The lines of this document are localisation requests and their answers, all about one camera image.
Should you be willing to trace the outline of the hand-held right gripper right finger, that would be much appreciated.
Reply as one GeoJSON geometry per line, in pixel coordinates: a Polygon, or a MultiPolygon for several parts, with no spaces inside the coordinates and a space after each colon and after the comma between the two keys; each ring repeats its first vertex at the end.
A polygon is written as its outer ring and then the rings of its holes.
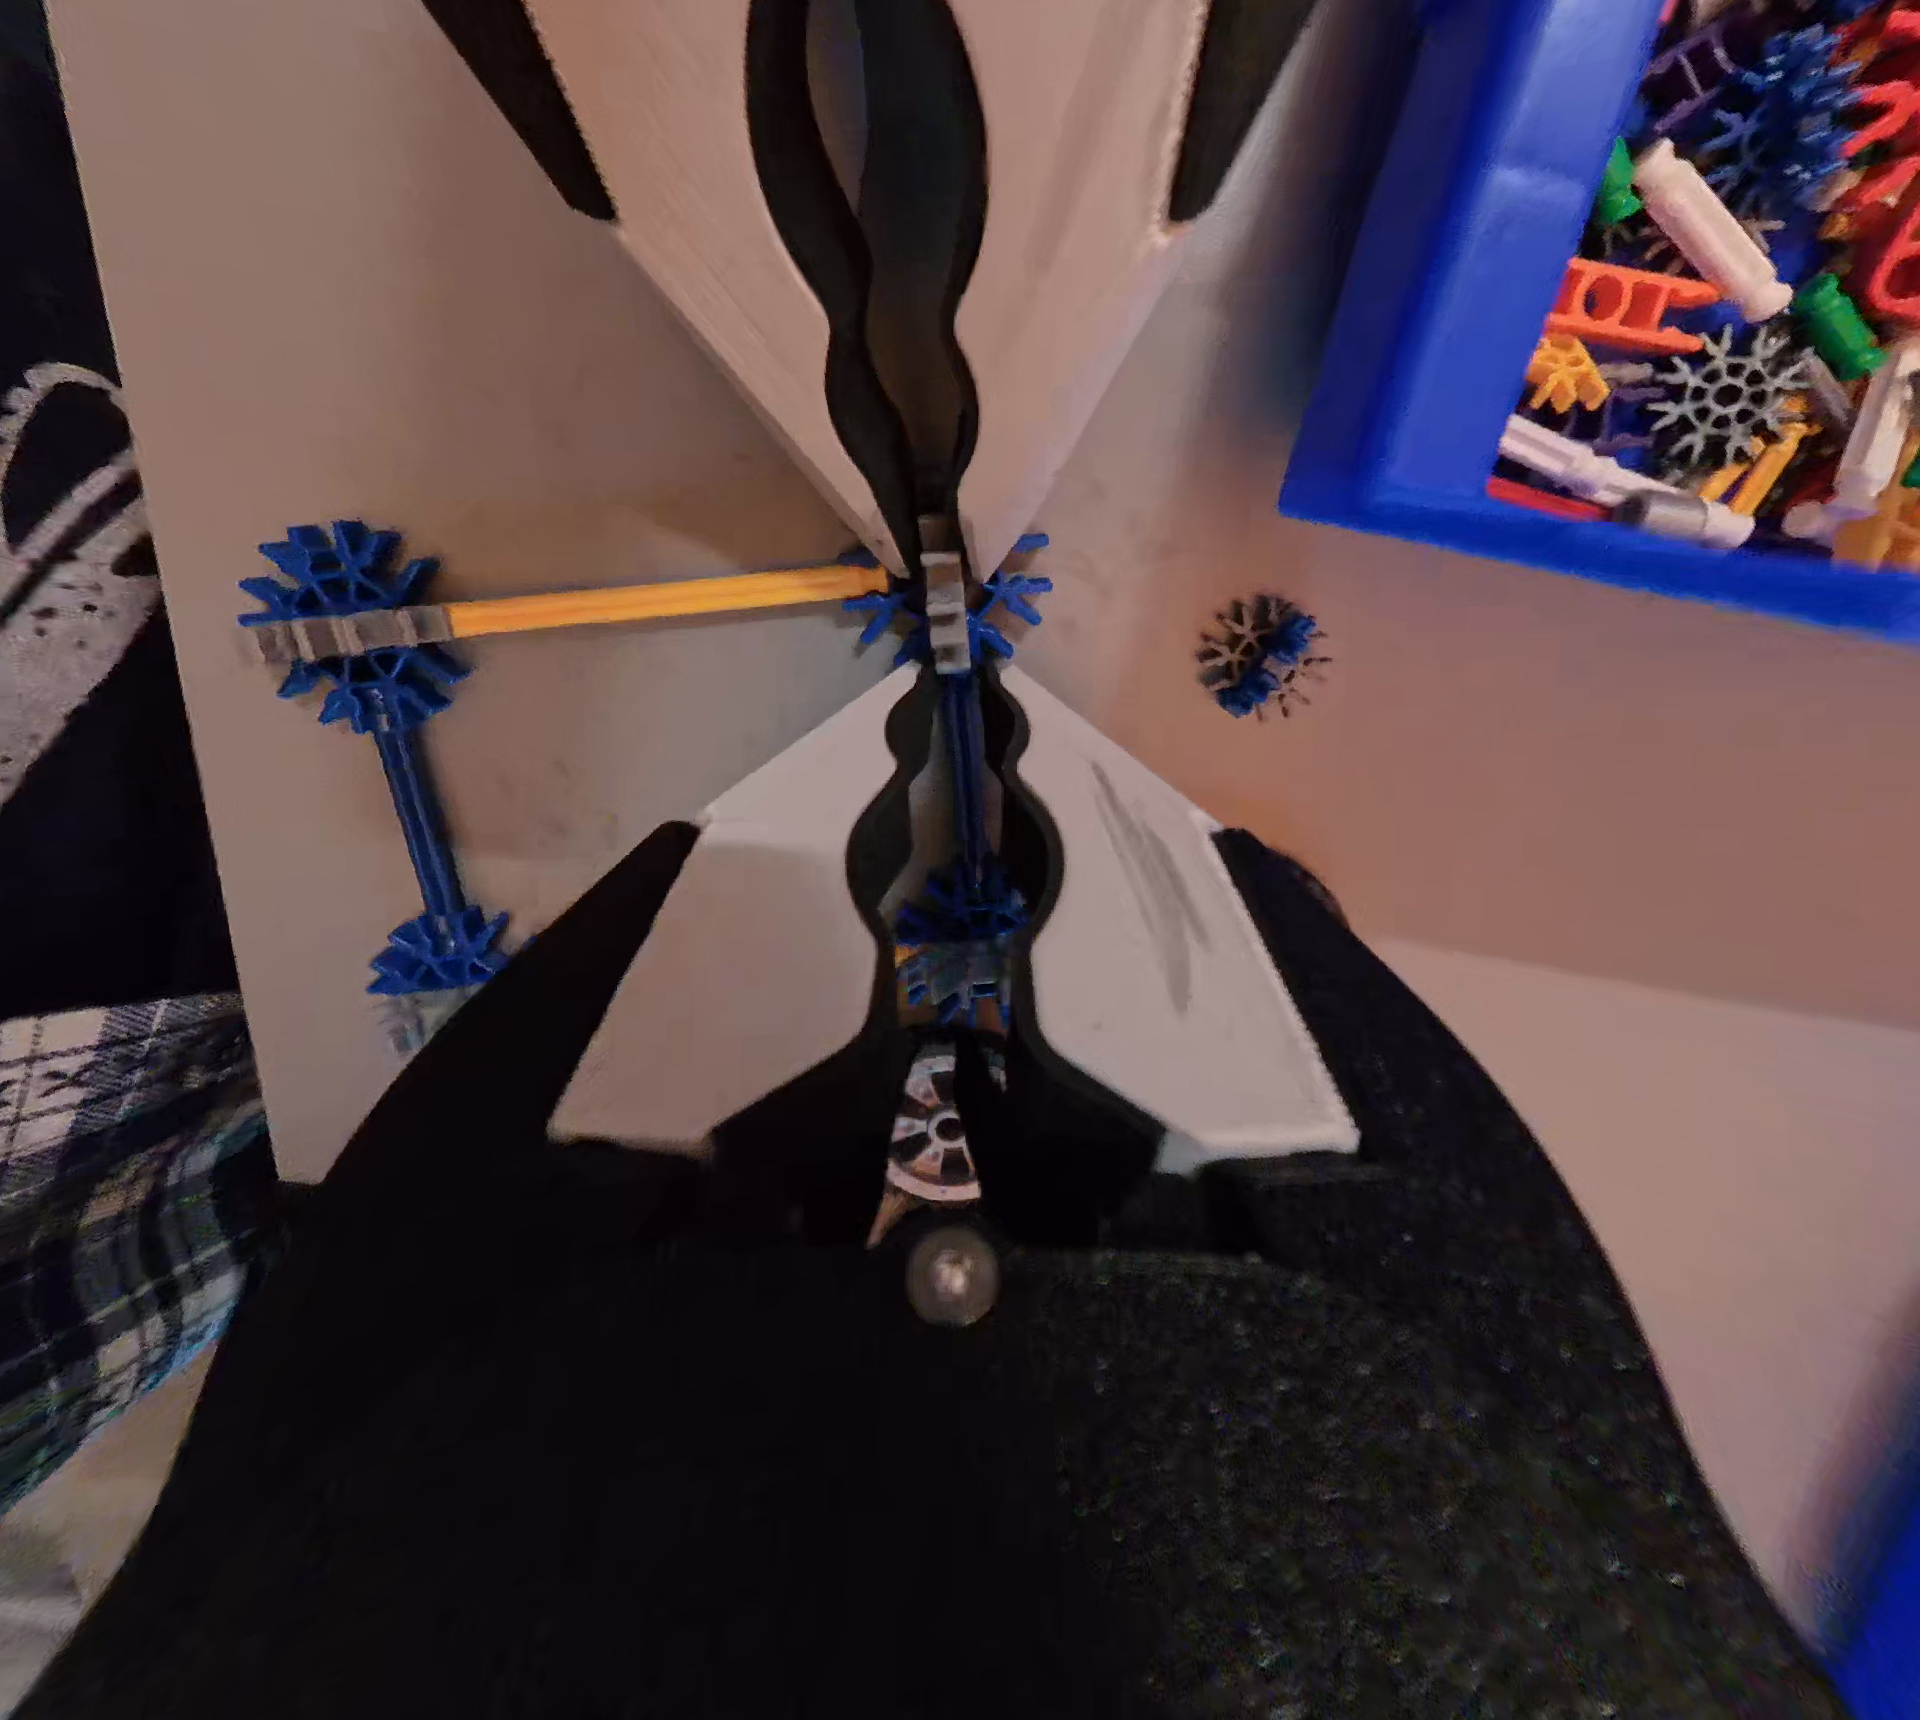
{"type": "Polygon", "coordinates": [[[1032,676],[996,667],[980,713],[1029,901],[1006,1079],[973,1081],[987,1217],[1105,1228],[1148,1180],[1356,1156],[1225,827],[1032,676]]]}

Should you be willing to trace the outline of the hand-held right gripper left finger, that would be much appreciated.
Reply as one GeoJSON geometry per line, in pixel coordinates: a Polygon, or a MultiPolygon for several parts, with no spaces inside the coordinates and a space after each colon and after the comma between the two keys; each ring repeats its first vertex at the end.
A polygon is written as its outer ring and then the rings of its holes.
{"type": "Polygon", "coordinates": [[[882,911],[911,845],[933,678],[882,676],[698,816],[545,1131],[711,1170],[823,1244],[883,1233],[928,1038],[882,911]]]}

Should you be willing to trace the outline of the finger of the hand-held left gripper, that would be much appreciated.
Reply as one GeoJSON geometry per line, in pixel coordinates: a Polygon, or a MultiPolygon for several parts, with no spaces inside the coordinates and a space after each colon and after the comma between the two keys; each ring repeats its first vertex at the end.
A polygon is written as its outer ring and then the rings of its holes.
{"type": "Polygon", "coordinates": [[[896,401],[940,544],[1002,561],[1181,261],[1214,0],[896,0],[896,401]]]}
{"type": "Polygon", "coordinates": [[[521,0],[615,231],[892,574],[907,559],[830,414],[830,315],[779,233],[749,130],[751,0],[521,0]]]}

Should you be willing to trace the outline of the blue and yellow rod frame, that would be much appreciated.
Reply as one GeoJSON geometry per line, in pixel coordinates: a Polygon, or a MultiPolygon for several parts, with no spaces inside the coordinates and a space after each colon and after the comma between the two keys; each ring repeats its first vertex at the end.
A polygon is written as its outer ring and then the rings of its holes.
{"type": "Polygon", "coordinates": [[[435,599],[437,561],[405,555],[397,532],[361,522],[289,527],[258,554],[267,571],[242,579],[251,606],[238,627],[278,674],[279,700],[316,698],[322,723],[372,743],[411,867],[417,909],[392,928],[367,979],[395,1055],[420,1051],[507,963],[507,916],[467,895],[424,757],[422,729],[467,674],[452,644],[821,606],[859,620],[859,647],[894,638],[894,665],[940,674],[954,854],[885,923],[897,991],[911,1015],[945,1028],[1006,1028],[1013,944],[1032,906],[989,833],[980,682],[938,650],[921,579],[899,579],[852,547],[782,571],[435,599]]]}

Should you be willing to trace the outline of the blue plastic parts bin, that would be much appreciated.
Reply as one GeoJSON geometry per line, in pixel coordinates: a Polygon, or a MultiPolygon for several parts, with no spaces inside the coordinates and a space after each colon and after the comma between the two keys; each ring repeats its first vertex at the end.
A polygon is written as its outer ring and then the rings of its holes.
{"type": "Polygon", "coordinates": [[[1916,577],[1648,538],[1485,492],[1666,0],[1416,0],[1408,78],[1279,510],[1916,647],[1916,577]]]}

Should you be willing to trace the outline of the pile of colourful construction pieces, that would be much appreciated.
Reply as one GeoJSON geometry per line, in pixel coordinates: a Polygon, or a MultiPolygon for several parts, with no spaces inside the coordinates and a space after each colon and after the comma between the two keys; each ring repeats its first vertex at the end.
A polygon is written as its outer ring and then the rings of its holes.
{"type": "Polygon", "coordinates": [[[1918,567],[1918,0],[1664,0],[1490,495],[1918,567]]]}

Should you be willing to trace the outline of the grey toy wheel black tyre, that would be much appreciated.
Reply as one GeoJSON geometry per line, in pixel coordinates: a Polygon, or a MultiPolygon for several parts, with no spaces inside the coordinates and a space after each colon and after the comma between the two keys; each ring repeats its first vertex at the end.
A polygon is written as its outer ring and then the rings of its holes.
{"type": "Polygon", "coordinates": [[[977,1168],[956,1101],[956,1045],[925,1038],[915,1049],[885,1142],[882,1204],[913,1210],[980,1201],[977,1168]]]}

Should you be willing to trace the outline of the small blue grey connector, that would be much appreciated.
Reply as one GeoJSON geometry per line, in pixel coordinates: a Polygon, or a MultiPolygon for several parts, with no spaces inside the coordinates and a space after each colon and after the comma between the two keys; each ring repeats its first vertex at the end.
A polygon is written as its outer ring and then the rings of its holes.
{"type": "Polygon", "coordinates": [[[1233,719],[1288,717],[1332,665],[1323,629],[1293,599],[1255,592],[1223,603],[1196,644],[1196,678],[1233,719]]]}

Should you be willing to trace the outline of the person's plaid flannel shirt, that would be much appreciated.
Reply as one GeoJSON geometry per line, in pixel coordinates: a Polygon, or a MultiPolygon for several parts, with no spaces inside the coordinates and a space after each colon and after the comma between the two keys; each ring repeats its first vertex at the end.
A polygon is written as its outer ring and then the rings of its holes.
{"type": "Polygon", "coordinates": [[[238,991],[4,1019],[4,1513],[219,1339],[278,1211],[238,991]]]}

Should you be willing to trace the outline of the person's black printed shirt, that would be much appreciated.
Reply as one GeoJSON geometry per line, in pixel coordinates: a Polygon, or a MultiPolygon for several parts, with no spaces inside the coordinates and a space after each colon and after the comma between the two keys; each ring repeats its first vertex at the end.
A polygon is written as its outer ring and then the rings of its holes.
{"type": "Polygon", "coordinates": [[[1,0],[1,1017],[238,971],[44,0],[1,0]]]}

